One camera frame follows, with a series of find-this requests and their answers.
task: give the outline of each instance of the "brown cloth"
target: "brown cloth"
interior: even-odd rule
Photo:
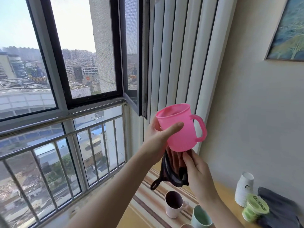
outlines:
[[[191,149],[187,152],[192,157]],[[162,158],[161,172],[150,186],[151,190],[155,190],[162,181],[169,181],[176,187],[189,185],[187,167],[183,159],[183,152],[175,152],[167,146]]]

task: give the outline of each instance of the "painting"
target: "painting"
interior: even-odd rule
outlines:
[[[304,0],[287,0],[266,59],[304,61]]]

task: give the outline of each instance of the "cup handle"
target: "cup handle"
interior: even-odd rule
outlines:
[[[195,115],[195,114],[190,115],[190,118],[191,119],[195,119],[195,120],[197,120],[199,122],[200,127],[201,127],[202,132],[203,132],[203,135],[201,137],[199,137],[199,138],[195,138],[195,141],[196,142],[202,142],[207,137],[207,129],[206,129],[206,126],[204,124],[204,121],[203,121],[203,119],[200,116]]]
[[[183,206],[181,207],[182,210],[186,210],[189,206],[189,203],[187,201],[184,201]]]

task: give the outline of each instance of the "pink mug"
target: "pink mug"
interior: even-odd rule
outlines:
[[[186,103],[168,106],[156,114],[161,129],[165,130],[177,122],[183,122],[184,127],[173,134],[168,139],[168,145],[171,150],[176,152],[183,152],[192,149],[198,142],[205,140],[207,136],[207,129],[203,119],[191,114],[190,105]],[[193,119],[196,119],[202,129],[203,135],[196,137]]]

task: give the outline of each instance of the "green instant noodle cup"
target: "green instant noodle cup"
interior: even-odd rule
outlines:
[[[247,196],[247,203],[242,212],[243,218],[247,222],[254,222],[261,214],[268,214],[269,207],[260,197],[253,194]]]

